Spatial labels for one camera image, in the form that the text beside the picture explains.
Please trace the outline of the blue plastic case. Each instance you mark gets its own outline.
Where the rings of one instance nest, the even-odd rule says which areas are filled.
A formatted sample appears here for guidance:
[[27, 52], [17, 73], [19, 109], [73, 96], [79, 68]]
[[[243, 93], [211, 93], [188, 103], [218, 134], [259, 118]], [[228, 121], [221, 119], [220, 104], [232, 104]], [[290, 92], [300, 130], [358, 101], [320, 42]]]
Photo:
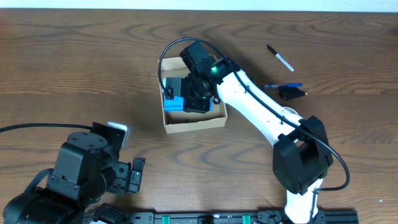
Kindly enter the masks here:
[[164, 111], [183, 111], [183, 98], [176, 96], [173, 100], [168, 100], [164, 95]]

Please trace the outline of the brown cardboard box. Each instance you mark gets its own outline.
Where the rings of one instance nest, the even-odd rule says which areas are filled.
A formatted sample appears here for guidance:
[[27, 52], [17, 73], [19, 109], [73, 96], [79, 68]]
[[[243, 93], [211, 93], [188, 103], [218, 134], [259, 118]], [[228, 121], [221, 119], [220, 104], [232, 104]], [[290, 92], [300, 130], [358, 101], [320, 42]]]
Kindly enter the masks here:
[[[165, 58], [162, 60], [162, 78], [183, 78], [189, 73], [188, 68], [180, 57]], [[213, 104], [213, 109], [207, 113], [186, 113], [184, 111], [165, 111], [163, 90], [160, 87], [161, 109], [163, 125], [167, 134], [197, 131], [201, 129], [224, 127], [228, 119], [226, 105], [221, 102]]]

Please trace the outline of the black cone-shaped tool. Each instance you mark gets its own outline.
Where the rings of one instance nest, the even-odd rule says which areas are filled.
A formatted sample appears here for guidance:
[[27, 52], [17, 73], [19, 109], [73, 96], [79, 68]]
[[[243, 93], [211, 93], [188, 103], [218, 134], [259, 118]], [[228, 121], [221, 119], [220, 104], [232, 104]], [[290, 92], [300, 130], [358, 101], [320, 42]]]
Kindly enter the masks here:
[[298, 87], [281, 87], [279, 88], [279, 96], [283, 100], [293, 100], [308, 95], [307, 92], [300, 90]]

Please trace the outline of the white tape roll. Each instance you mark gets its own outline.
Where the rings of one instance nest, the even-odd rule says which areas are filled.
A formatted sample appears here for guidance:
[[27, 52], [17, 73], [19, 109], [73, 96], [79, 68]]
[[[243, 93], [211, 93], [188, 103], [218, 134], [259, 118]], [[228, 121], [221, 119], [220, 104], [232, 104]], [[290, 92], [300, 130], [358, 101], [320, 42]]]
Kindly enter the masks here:
[[283, 108], [284, 108], [285, 110], [289, 111], [290, 113], [295, 113], [295, 114], [297, 114], [297, 112], [296, 112], [293, 108], [291, 108], [291, 107], [284, 106]]

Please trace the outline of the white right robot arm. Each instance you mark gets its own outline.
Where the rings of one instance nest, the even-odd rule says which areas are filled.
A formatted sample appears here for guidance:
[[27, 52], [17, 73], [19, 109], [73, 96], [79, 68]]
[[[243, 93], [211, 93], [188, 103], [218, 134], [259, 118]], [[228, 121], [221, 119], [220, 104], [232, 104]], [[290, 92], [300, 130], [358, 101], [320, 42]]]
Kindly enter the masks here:
[[238, 64], [225, 55], [215, 58], [205, 42], [194, 40], [179, 54], [189, 73], [184, 96], [189, 110], [204, 112], [209, 101], [238, 110], [273, 148], [272, 169], [287, 191], [285, 214], [294, 223], [308, 223], [318, 212], [317, 193], [333, 164], [323, 123], [302, 118], [260, 90]]

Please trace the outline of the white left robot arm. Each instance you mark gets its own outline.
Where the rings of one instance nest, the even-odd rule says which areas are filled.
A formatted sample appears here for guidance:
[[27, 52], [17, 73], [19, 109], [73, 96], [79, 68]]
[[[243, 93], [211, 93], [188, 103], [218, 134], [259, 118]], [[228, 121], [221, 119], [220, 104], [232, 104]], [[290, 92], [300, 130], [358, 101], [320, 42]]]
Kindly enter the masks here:
[[106, 193], [138, 193], [143, 158], [121, 162], [130, 129], [108, 122], [79, 125], [58, 152], [55, 166], [40, 171], [3, 211], [5, 223], [129, 223], [129, 214], [102, 204], [86, 209]]

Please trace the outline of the thin black marker pen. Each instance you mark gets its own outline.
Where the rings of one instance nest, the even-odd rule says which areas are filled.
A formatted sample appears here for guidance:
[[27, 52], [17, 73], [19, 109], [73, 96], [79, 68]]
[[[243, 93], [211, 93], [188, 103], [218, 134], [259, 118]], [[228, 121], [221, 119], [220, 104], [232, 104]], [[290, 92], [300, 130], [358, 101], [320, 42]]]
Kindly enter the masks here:
[[294, 68], [278, 53], [273, 47], [270, 45], [266, 45], [268, 50], [278, 59], [280, 60], [291, 72], [294, 72]]

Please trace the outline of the blue ballpoint pen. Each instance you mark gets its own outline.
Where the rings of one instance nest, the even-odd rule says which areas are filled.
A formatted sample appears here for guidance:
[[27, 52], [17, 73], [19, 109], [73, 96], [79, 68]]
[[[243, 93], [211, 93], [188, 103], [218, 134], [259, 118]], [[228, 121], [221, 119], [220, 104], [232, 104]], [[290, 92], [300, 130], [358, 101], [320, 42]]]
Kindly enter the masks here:
[[275, 89], [275, 88], [282, 88], [282, 87], [290, 87], [290, 88], [297, 88], [302, 86], [302, 83], [285, 83], [285, 84], [269, 84], [264, 85], [264, 89]]

